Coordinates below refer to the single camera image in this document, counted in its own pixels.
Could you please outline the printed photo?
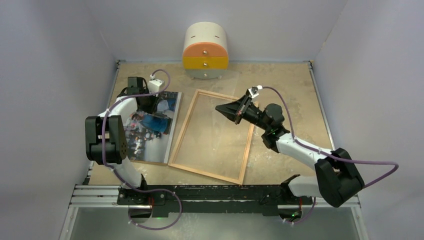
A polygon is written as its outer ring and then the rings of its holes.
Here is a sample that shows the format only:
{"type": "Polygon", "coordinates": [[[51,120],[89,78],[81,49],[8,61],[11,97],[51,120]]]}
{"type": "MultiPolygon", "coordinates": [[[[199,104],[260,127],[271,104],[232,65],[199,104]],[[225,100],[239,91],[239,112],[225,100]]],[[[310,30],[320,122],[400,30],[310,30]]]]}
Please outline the printed photo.
{"type": "Polygon", "coordinates": [[[164,91],[158,95],[154,112],[132,112],[123,125],[130,161],[166,165],[176,128],[181,92],[164,91]]]}

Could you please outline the wooden picture frame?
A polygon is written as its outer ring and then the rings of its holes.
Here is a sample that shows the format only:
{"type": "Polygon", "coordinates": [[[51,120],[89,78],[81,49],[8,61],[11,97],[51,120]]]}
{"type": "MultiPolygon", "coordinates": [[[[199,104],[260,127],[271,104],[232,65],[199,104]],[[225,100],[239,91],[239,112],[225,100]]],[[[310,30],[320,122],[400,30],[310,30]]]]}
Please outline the wooden picture frame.
{"type": "Polygon", "coordinates": [[[241,185],[247,168],[254,126],[233,126],[215,107],[237,100],[196,89],[168,165],[173,168],[241,185]]]}

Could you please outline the clear acrylic frame pane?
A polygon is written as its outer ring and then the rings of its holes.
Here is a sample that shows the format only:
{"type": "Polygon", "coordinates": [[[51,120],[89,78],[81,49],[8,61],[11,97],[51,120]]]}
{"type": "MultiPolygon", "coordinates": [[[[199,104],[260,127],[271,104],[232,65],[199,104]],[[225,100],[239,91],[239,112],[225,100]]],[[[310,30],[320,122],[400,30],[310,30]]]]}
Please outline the clear acrylic frame pane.
{"type": "Polygon", "coordinates": [[[234,124],[216,106],[236,101],[244,94],[238,89],[240,75],[208,80],[199,87],[190,121],[179,150],[178,162],[213,178],[241,184],[251,148],[253,126],[234,124]]]}

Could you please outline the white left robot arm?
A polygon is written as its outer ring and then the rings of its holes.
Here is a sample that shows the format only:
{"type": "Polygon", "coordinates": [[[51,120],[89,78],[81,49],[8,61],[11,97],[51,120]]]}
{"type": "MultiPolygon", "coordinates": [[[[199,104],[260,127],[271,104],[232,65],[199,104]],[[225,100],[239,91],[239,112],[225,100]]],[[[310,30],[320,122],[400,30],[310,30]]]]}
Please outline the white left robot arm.
{"type": "Polygon", "coordinates": [[[132,76],[104,112],[85,119],[85,151],[90,161],[108,168],[120,181],[118,197],[138,205],[151,196],[145,177],[128,158],[129,148],[124,123],[140,107],[151,107],[155,96],[143,77],[132,76]]]}

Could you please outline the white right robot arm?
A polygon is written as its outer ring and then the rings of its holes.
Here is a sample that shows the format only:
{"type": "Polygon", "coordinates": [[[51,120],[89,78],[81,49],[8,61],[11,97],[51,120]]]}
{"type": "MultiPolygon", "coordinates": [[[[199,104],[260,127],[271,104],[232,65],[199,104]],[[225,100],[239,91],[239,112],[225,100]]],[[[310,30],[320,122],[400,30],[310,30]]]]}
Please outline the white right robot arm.
{"type": "Polygon", "coordinates": [[[292,204],[300,197],[318,197],[338,208],[365,188],[362,176],[345,149],[319,149],[296,138],[283,125],[285,118],[280,105],[270,103],[260,110],[250,97],[244,96],[217,105],[215,110],[234,124],[245,120],[264,130],[261,138],[268,149],[314,170],[315,176],[295,174],[281,183],[280,196],[284,202],[292,204]]]}

